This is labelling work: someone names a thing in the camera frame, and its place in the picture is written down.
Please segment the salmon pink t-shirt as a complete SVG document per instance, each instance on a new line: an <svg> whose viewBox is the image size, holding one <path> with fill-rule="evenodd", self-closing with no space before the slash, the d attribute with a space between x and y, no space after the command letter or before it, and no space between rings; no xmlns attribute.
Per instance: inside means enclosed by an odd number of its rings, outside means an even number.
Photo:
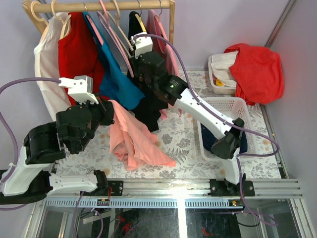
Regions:
<svg viewBox="0 0 317 238"><path fill-rule="evenodd" d="M109 152L124 164L126 170L132 171L142 165L176 166L176 162L157 147L156 134L117 101L110 102L114 109L114 123L108 128Z"/></svg>

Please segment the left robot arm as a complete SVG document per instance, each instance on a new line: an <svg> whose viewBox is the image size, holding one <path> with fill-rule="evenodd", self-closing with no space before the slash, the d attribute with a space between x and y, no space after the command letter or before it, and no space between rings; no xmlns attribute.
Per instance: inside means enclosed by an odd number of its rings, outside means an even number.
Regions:
<svg viewBox="0 0 317 238"><path fill-rule="evenodd" d="M66 152L84 151L101 125L114 123L110 101L98 97L97 102L76 104L56 115L56 121L29 131L16 164L0 172L0 203L30 204L53 194L83 192L88 196L106 195L109 184L104 172L93 170L81 176L58 176L45 171L54 162L66 158Z"/></svg>

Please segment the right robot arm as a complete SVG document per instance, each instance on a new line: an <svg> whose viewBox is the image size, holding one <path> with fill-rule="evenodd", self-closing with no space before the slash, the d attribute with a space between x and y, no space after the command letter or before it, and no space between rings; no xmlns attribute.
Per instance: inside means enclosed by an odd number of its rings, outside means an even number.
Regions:
<svg viewBox="0 0 317 238"><path fill-rule="evenodd" d="M172 75L163 57L150 51L129 59L134 77L141 79L142 89L151 91L158 100L193 115L214 136L209 149L222 159L225 169L223 181L210 180L210 195L254 196L253 183L246 179L238 157L245 152L244 121L232 119L201 99L189 82Z"/></svg>

